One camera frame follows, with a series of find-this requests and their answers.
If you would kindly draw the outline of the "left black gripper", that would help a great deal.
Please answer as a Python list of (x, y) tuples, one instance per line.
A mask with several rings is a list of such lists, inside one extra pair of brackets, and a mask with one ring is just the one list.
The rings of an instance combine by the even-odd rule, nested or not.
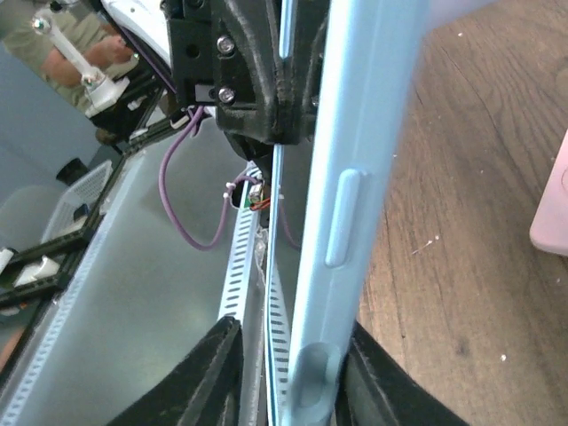
[(265, 144), (312, 139), (320, 90), (320, 4), (296, 4), (281, 59), (277, 1), (163, 1), (170, 68), (182, 107), (217, 108), (228, 133)]

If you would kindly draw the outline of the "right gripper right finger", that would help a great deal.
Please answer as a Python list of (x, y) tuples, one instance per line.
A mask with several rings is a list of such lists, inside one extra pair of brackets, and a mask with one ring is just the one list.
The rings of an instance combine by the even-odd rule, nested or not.
[(335, 400), (338, 425), (467, 426), (357, 323)]

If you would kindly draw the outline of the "phone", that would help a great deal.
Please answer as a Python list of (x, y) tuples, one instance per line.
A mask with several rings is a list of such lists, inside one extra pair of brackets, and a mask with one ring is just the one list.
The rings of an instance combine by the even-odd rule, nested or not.
[(275, 334), (264, 338), (271, 425), (325, 425), (333, 412), (428, 10), (329, 7), (286, 378)]

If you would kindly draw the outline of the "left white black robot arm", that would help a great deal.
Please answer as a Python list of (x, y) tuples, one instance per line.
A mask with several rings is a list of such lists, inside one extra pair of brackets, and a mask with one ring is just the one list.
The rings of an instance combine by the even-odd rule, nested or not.
[(291, 54), (279, 53), (281, 1), (104, 1), (111, 20), (227, 134), (296, 145), (315, 133), (327, 1), (296, 1)]

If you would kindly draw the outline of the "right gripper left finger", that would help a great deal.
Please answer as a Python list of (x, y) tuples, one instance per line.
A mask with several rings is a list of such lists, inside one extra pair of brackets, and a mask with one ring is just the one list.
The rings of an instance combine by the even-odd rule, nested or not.
[(237, 425), (242, 372), (241, 323), (223, 317), (170, 373), (110, 424)]

